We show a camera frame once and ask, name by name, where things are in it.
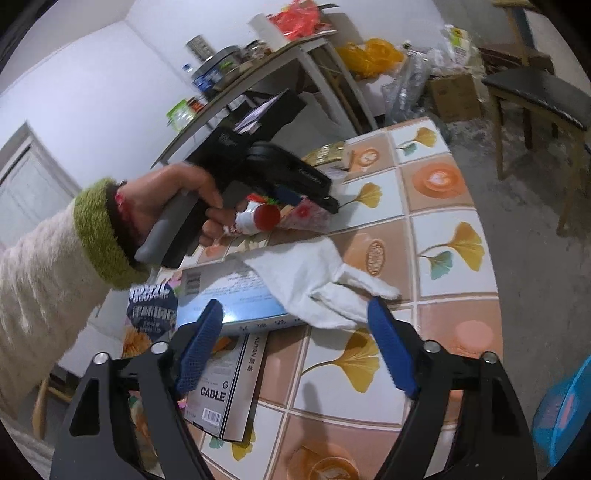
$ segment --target person's arm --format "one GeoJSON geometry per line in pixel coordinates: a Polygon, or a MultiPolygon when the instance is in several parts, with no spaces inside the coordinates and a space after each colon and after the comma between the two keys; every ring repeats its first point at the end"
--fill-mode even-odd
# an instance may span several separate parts
{"type": "MultiPolygon", "coordinates": [[[[188,165],[163,168],[119,188],[138,243],[181,188],[222,206],[211,176],[188,165]]],[[[72,347],[108,291],[148,277],[147,268],[133,262],[116,236],[121,219],[109,197],[116,190],[111,180],[98,182],[0,255],[0,410],[12,416],[72,347]]],[[[231,224],[234,214],[209,209],[201,243],[210,245],[220,237],[221,224],[231,224]]]]}

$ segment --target plastic bag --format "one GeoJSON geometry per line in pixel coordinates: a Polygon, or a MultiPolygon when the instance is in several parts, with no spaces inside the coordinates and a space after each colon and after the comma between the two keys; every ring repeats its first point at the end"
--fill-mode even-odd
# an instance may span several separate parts
{"type": "Polygon", "coordinates": [[[310,0],[294,0],[285,10],[272,15],[269,20],[293,41],[301,37],[309,37],[316,33],[320,25],[318,5],[310,0]]]}
{"type": "Polygon", "coordinates": [[[365,43],[365,49],[347,43],[344,47],[338,47],[337,52],[347,68],[361,78],[375,77],[392,70],[405,56],[390,42],[380,38],[370,38],[365,43]]]}
{"type": "Polygon", "coordinates": [[[284,216],[277,228],[330,232],[330,213],[306,198],[296,207],[285,207],[282,213],[284,216]]]}
{"type": "Polygon", "coordinates": [[[409,57],[397,78],[382,86],[386,103],[385,122],[393,125],[425,115],[426,108],[419,104],[425,84],[431,75],[431,62],[423,54],[409,57]]]}
{"type": "Polygon", "coordinates": [[[478,99],[481,102],[487,102],[488,90],[482,83],[486,71],[480,50],[474,45],[470,34],[453,25],[445,25],[441,34],[447,39],[446,43],[439,44],[427,54],[433,62],[432,74],[448,76],[463,72],[470,73],[474,79],[478,99]]]}

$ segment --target concrete floor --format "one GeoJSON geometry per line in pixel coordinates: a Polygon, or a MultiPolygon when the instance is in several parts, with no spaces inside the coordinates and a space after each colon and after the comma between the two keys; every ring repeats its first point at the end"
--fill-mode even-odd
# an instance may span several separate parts
{"type": "Polygon", "coordinates": [[[492,122],[452,125],[452,153],[491,250],[501,299],[504,366],[531,424],[547,389],[591,354],[591,202],[577,194],[563,236],[570,140],[554,140],[534,118],[534,150],[523,143],[521,110],[504,106],[504,181],[496,178],[492,122]]]}

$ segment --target blue box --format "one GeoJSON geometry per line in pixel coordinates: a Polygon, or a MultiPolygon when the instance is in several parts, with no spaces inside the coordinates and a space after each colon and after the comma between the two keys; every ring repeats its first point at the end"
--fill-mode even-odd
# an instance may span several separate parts
{"type": "Polygon", "coordinates": [[[195,322],[211,299],[223,306],[222,335],[243,335],[302,324],[271,295],[255,271],[231,258],[183,270],[177,327],[195,322]]]}

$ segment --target blue gripper pad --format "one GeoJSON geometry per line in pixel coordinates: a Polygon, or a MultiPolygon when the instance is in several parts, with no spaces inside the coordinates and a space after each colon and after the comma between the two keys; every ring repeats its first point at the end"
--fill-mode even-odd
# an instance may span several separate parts
{"type": "Polygon", "coordinates": [[[210,300],[197,320],[197,333],[185,349],[179,361],[175,389],[183,396],[197,388],[205,364],[222,331],[223,308],[217,300],[210,300]]]}
{"type": "Polygon", "coordinates": [[[414,379],[414,361],[398,336],[393,321],[397,322],[389,310],[382,308],[378,299],[369,301],[369,330],[384,357],[390,377],[397,389],[402,390],[410,398],[416,398],[418,385],[414,379]]]}
{"type": "Polygon", "coordinates": [[[282,185],[277,185],[275,187],[275,195],[273,196],[279,203],[286,203],[294,207],[298,206],[301,202],[300,195],[282,185]]]}

